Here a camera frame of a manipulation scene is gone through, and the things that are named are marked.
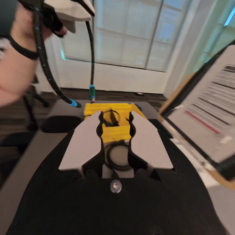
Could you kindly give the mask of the black table pad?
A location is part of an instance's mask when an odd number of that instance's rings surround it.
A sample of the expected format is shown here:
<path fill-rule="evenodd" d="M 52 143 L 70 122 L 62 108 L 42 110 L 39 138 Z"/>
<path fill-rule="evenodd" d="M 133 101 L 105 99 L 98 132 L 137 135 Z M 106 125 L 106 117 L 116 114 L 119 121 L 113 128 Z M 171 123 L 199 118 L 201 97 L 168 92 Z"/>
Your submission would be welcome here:
<path fill-rule="evenodd" d="M 161 139 L 173 139 L 173 136 L 164 128 L 161 122 L 157 119 L 148 119 L 158 130 Z"/>

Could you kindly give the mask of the white framed glass window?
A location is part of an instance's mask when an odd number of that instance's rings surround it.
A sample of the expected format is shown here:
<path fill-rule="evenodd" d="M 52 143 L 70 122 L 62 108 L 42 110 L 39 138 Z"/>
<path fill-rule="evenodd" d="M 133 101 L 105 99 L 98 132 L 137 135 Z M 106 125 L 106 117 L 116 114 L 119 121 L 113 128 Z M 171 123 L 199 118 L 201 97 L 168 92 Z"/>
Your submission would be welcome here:
<path fill-rule="evenodd" d="M 191 0 L 90 0 L 94 61 L 166 72 Z"/>

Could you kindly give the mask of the person's left hand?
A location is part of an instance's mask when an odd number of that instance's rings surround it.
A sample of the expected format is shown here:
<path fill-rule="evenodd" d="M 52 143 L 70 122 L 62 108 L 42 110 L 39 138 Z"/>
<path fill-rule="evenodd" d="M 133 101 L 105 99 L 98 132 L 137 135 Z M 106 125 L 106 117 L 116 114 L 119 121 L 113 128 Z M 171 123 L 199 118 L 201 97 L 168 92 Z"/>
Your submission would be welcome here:
<path fill-rule="evenodd" d="M 37 52 L 33 13 L 26 9 L 21 3 L 17 6 L 10 35 L 21 47 L 32 52 Z"/>

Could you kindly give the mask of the black mesh office chair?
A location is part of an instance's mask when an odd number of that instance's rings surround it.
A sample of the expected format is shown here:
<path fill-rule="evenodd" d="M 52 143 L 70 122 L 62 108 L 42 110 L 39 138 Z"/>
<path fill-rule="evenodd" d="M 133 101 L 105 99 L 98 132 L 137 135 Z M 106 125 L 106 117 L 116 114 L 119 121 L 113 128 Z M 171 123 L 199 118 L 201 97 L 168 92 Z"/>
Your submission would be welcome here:
<path fill-rule="evenodd" d="M 40 130 L 43 133 L 69 133 L 82 122 L 77 116 L 50 116 L 47 118 Z"/>

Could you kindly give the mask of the yellow plastic storage bin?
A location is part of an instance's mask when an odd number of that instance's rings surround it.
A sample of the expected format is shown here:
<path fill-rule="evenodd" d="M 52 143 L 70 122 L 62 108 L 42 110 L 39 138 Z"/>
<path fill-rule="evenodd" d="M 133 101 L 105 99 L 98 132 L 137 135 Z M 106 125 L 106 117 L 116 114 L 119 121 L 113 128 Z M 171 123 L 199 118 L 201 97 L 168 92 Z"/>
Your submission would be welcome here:
<path fill-rule="evenodd" d="M 86 103 L 84 109 L 84 119 L 93 115 L 97 111 L 102 111 L 103 116 L 103 134 L 102 139 L 104 143 L 129 140 L 130 124 L 129 114 L 135 111 L 140 116 L 145 115 L 133 103 Z"/>

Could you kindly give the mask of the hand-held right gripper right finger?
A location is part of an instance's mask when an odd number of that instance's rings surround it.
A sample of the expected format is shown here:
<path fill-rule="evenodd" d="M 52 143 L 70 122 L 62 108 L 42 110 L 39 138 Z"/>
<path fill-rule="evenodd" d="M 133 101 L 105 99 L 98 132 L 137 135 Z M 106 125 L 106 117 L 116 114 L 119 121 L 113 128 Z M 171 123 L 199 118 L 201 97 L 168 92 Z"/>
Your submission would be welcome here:
<path fill-rule="evenodd" d="M 157 170 L 173 170 L 174 166 L 166 151 L 158 129 L 135 111 L 129 113 L 130 140 L 128 164 L 134 171 L 144 171 L 155 176 Z"/>

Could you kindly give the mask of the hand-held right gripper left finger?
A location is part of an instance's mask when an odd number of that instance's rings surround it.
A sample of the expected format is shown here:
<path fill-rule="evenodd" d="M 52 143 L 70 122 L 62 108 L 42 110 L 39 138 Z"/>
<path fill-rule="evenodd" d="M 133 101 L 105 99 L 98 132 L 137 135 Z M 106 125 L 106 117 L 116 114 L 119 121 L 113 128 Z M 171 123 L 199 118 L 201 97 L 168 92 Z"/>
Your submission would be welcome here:
<path fill-rule="evenodd" d="M 60 171 L 77 170 L 85 176 L 87 171 L 93 170 L 102 178 L 105 163 L 104 143 L 101 137 L 103 117 L 104 113 L 97 111 L 75 128 L 58 167 Z"/>

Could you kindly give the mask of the instruction sign on white stand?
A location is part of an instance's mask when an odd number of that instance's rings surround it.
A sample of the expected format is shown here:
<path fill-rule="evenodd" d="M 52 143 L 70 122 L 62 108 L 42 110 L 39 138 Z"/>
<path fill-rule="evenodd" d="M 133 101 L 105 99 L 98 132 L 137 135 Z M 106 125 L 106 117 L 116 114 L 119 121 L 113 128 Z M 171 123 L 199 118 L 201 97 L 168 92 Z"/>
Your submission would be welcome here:
<path fill-rule="evenodd" d="M 180 83 L 159 120 L 216 183 L 235 191 L 235 40 Z"/>

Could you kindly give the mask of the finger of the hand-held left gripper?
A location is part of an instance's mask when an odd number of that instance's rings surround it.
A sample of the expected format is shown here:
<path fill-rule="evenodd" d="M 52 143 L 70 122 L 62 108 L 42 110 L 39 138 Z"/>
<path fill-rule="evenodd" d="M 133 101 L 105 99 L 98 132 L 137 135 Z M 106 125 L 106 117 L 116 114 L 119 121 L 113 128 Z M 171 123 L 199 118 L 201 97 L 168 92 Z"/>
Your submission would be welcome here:
<path fill-rule="evenodd" d="M 95 16 L 95 10 L 90 0 L 71 0 L 80 4 L 92 17 Z"/>
<path fill-rule="evenodd" d="M 52 8 L 60 22 L 71 33 L 76 33 L 75 22 L 91 21 L 92 16 L 78 3 L 71 0 L 45 0 L 44 4 Z"/>

